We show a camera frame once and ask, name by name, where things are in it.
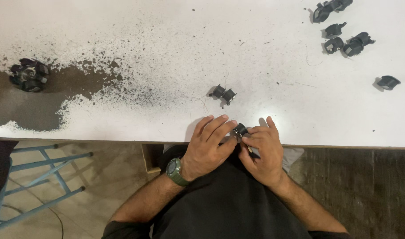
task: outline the disassembled motor part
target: disassembled motor part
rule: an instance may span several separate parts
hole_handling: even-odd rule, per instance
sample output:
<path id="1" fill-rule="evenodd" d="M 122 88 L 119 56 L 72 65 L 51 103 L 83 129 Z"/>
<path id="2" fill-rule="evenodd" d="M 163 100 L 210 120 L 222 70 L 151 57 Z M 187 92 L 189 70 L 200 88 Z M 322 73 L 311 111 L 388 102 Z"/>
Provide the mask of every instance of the disassembled motor part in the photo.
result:
<path id="1" fill-rule="evenodd" d="M 392 76 L 382 76 L 381 80 L 377 82 L 377 85 L 388 91 L 393 90 L 393 88 L 398 84 L 400 84 L 400 81 Z"/>
<path id="2" fill-rule="evenodd" d="M 333 24 L 330 25 L 329 27 L 327 27 L 325 29 L 325 32 L 327 33 L 327 35 L 325 36 L 327 39 L 333 39 L 335 37 L 338 37 L 339 35 L 341 35 L 341 28 L 343 28 L 345 25 L 347 24 L 347 22 L 344 22 L 343 24 Z"/>
<path id="3" fill-rule="evenodd" d="M 30 60 L 22 58 L 19 60 L 21 65 L 13 65 L 11 72 L 13 76 L 9 76 L 12 84 L 19 85 L 19 89 L 26 92 L 38 92 L 43 89 L 49 75 L 49 69 L 45 64 L 38 60 Z"/>
<path id="4" fill-rule="evenodd" d="M 223 93 L 225 93 L 225 88 L 221 87 L 220 84 L 216 86 L 213 93 L 210 93 L 208 96 L 216 96 L 217 98 L 221 98 Z"/>
<path id="5" fill-rule="evenodd" d="M 375 41 L 371 40 L 371 37 L 367 32 L 361 32 L 357 36 L 350 39 L 349 44 L 344 46 L 343 51 L 349 57 L 358 55 L 364 50 L 364 46 L 368 44 L 374 44 Z"/>
<path id="6" fill-rule="evenodd" d="M 237 94 L 232 91 L 232 89 L 228 89 L 224 94 L 223 98 L 226 100 L 226 105 L 230 105 L 231 101 L 235 98 Z"/>
<path id="7" fill-rule="evenodd" d="M 318 8 L 313 12 L 313 22 L 322 23 L 328 18 L 330 13 L 335 10 L 344 11 L 352 3 L 353 0 L 331 0 L 324 2 L 324 4 L 318 3 Z"/>
<path id="8" fill-rule="evenodd" d="M 334 52 L 337 52 L 341 48 L 343 48 L 344 43 L 343 40 L 340 37 L 336 37 L 334 39 L 330 39 L 324 44 L 325 50 L 328 52 L 328 54 L 333 54 Z"/>
<path id="9" fill-rule="evenodd" d="M 231 101 L 235 98 L 237 94 L 232 91 L 232 89 L 228 89 L 225 92 L 225 88 L 221 87 L 220 84 L 216 86 L 213 90 L 213 93 L 210 93 L 208 96 L 216 96 L 217 98 L 223 98 L 226 100 L 226 105 L 230 105 Z"/>
<path id="10" fill-rule="evenodd" d="M 244 134 L 248 133 L 247 128 L 239 123 L 234 129 L 233 131 L 237 134 L 237 136 L 239 138 L 242 138 L 242 136 L 244 136 Z M 250 152 L 249 155 L 253 158 L 260 158 L 260 154 L 259 154 L 259 150 L 253 147 L 250 147 L 247 145 L 248 151 Z"/>

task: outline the blue metal chair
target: blue metal chair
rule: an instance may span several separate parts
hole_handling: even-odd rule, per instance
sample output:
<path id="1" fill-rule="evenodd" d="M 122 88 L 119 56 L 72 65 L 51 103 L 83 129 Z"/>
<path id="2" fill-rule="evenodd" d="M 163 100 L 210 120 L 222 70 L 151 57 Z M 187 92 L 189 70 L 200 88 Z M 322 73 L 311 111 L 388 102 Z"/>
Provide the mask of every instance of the blue metal chair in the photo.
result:
<path id="1" fill-rule="evenodd" d="M 28 212 L 25 212 L 23 214 L 20 214 L 17 217 L 14 217 L 12 219 L 9 219 L 7 221 L 1 221 L 0 220 L 0 229 L 5 228 L 9 225 L 11 225 L 12 223 L 15 223 L 17 221 L 20 221 L 28 216 L 31 216 L 33 214 L 35 214 L 36 212 L 45 209 L 45 208 L 49 208 L 51 206 L 53 206 L 54 204 L 71 197 L 74 194 L 77 194 L 79 192 L 82 192 L 85 187 L 81 186 L 80 188 L 71 191 L 69 189 L 69 187 L 67 186 L 67 184 L 65 183 L 64 179 L 61 177 L 61 175 L 59 174 L 58 170 L 60 170 L 61 168 L 63 168 L 64 166 L 68 165 L 69 163 L 73 162 L 76 159 L 79 158 L 84 158 L 84 157 L 91 157 L 93 155 L 92 152 L 87 153 L 87 154 L 80 154 L 80 155 L 74 155 L 74 156 L 68 156 L 68 157 L 62 157 L 62 158 L 57 158 L 57 159 L 50 159 L 49 156 L 46 153 L 46 149 L 55 149 L 58 148 L 58 145 L 48 145 L 48 146 L 40 146 L 40 147 L 29 147 L 29 148 L 16 148 L 12 151 L 12 153 L 21 153 L 21 152 L 29 152 L 29 151 L 40 151 L 40 153 L 43 155 L 44 157 L 44 161 L 38 161 L 38 162 L 32 162 L 32 163 L 26 163 L 26 164 L 21 164 L 21 165 L 15 165 L 12 166 L 12 158 L 10 158 L 10 168 L 9 168 L 9 173 L 11 172 L 16 172 L 16 171 L 20 171 L 20 170 L 25 170 L 25 169 L 30 169 L 30 168 L 35 168 L 35 167 L 39 167 L 39 166 L 44 166 L 44 165 L 49 165 L 50 166 L 50 170 L 47 171 L 46 173 L 44 173 L 42 176 L 38 177 L 37 179 L 33 180 L 32 182 L 30 182 L 29 184 L 25 185 L 24 187 L 18 187 L 15 188 L 13 190 L 10 191 L 6 191 L 6 184 L 7 184 L 7 180 L 8 177 L 6 178 L 6 182 L 5 185 L 3 186 L 2 190 L 0 191 L 0 209 L 2 207 L 2 203 L 3 203 L 3 198 L 5 196 L 26 190 L 28 188 L 31 187 L 35 187 L 37 185 L 41 185 L 44 184 L 46 182 L 49 182 L 48 179 L 45 179 L 47 176 L 54 174 L 56 179 L 58 180 L 59 184 L 62 186 L 62 188 L 65 191 L 65 195 L 61 196 L 55 200 L 52 200 L 48 203 L 45 203 L 35 209 L 32 209 Z M 60 165 L 58 166 L 54 166 L 54 163 L 59 163 L 61 162 Z"/>

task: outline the cardboard box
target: cardboard box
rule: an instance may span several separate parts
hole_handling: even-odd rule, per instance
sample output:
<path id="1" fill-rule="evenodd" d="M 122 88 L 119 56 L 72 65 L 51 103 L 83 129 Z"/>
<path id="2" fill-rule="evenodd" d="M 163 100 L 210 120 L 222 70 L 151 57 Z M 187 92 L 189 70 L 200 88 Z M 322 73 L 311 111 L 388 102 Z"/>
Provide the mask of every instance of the cardboard box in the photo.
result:
<path id="1" fill-rule="evenodd" d="M 147 173 L 160 172 L 158 167 L 157 158 L 163 154 L 163 144 L 141 144 L 143 161 L 145 162 L 145 168 Z"/>

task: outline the person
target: person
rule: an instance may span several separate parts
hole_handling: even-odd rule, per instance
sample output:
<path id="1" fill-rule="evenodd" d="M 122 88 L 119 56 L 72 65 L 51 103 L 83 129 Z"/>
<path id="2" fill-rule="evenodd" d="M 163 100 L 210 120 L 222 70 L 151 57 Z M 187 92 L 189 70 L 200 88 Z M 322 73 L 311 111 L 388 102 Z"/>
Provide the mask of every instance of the person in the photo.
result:
<path id="1" fill-rule="evenodd" d="M 236 137 L 219 145 L 237 122 L 203 118 L 183 157 L 117 209 L 103 239 L 147 239 L 152 225 L 152 238 L 350 238 L 282 169 L 278 130 L 271 117 L 266 122 L 239 145 Z"/>

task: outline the hand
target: hand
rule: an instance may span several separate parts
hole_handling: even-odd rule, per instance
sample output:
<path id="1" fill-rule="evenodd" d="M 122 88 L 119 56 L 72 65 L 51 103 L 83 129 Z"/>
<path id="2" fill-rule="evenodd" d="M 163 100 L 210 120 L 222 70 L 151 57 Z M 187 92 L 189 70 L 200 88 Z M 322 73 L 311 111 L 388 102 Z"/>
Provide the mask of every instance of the hand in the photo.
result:
<path id="1" fill-rule="evenodd" d="M 195 127 L 185 155 L 180 160 L 180 175 L 187 181 L 206 175 L 220 166 L 237 145 L 236 137 L 219 146 L 220 141 L 238 124 L 229 121 L 227 115 L 213 120 L 213 116 L 204 117 Z"/>
<path id="2" fill-rule="evenodd" d="M 242 137 L 239 159 L 253 177 L 271 189 L 278 188 L 284 179 L 288 178 L 282 170 L 282 156 L 284 151 L 280 142 L 278 130 L 269 116 L 266 119 L 268 127 L 256 126 L 248 129 L 250 138 Z M 260 159 L 248 155 L 245 144 L 259 150 Z"/>

